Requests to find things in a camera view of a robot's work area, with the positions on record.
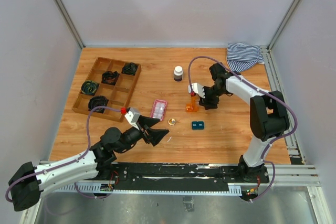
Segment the black cable coil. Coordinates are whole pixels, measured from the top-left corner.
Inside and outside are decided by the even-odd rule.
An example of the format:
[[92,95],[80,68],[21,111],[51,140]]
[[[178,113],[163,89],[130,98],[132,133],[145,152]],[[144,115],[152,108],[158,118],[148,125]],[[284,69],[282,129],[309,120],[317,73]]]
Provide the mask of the black cable coil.
[[95,81],[85,81],[80,90],[83,94],[94,95],[98,89],[98,85]]
[[138,65],[135,63],[128,63],[123,68],[121,73],[128,74],[130,76],[135,76],[135,73],[138,69]]
[[109,85],[115,85],[118,80],[119,74],[117,71],[106,71],[101,75],[101,82]]
[[[98,106],[106,106],[108,101],[109,100],[107,100],[107,98],[104,97],[103,95],[92,97],[89,101],[89,110],[92,110],[93,108],[98,107]],[[95,112],[104,113],[104,110],[105,109],[103,108],[96,109]]]

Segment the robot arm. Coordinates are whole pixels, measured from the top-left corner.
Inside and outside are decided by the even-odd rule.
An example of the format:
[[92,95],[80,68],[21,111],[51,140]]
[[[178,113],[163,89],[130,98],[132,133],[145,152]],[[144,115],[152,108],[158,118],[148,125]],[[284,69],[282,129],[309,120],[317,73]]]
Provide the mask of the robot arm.
[[247,85],[232,73],[227,72],[218,63],[210,67],[210,72],[215,82],[212,87],[202,86],[198,83],[192,84],[194,92],[199,95],[199,105],[204,106],[206,110],[215,109],[219,103],[219,96],[222,94],[235,94],[250,105],[250,127],[253,137],[248,150],[240,157],[239,164],[244,174],[252,173],[264,166],[264,160],[261,157],[269,142],[289,128],[286,108],[261,91],[270,93],[281,101],[284,100],[284,97],[279,91],[269,92],[261,88],[253,89],[251,86],[255,87],[255,85],[250,82],[251,86]]
[[39,173],[36,176],[24,179],[12,187],[10,193],[15,211],[25,210],[54,190],[75,183],[79,180],[99,176],[113,161],[117,159],[115,153],[125,153],[132,149],[140,139],[153,146],[167,135],[169,130],[155,130],[151,127],[160,119],[141,116],[134,108],[127,109],[125,115],[131,128],[121,133],[118,128],[111,127],[106,130],[100,141],[91,146],[85,157],[80,158],[85,152],[51,164],[33,166],[31,162],[23,164],[8,182],[14,181],[29,174]]

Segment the white bottle cap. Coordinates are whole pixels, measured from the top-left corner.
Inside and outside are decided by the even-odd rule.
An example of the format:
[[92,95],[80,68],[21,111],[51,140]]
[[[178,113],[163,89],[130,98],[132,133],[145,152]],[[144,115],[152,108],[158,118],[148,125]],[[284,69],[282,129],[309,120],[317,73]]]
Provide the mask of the white bottle cap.
[[175,67],[175,70],[174,70],[174,74],[177,75],[177,76],[180,76],[183,74],[183,69],[181,66],[177,66]]

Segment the gray wall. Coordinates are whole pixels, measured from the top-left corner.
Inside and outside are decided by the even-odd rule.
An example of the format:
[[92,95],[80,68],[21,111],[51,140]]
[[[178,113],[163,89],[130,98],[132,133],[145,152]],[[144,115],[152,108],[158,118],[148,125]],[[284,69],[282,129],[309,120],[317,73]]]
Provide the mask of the gray wall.
[[278,40],[274,60],[309,163],[316,165],[336,221],[336,0],[303,0]]
[[63,0],[87,46],[266,45],[292,0]]
[[53,0],[0,0],[1,223],[19,221],[8,180],[48,157],[79,54]]

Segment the gray floor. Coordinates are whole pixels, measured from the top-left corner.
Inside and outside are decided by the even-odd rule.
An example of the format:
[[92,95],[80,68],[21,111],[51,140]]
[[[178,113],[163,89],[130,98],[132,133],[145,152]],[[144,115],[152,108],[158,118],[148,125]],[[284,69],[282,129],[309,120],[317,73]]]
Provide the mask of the gray floor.
[[236,196],[195,196],[194,212],[186,212],[179,195],[111,195],[87,199],[74,193],[53,193],[47,199],[52,216],[41,205],[35,224],[140,223],[317,223],[306,188],[278,187],[248,204]]

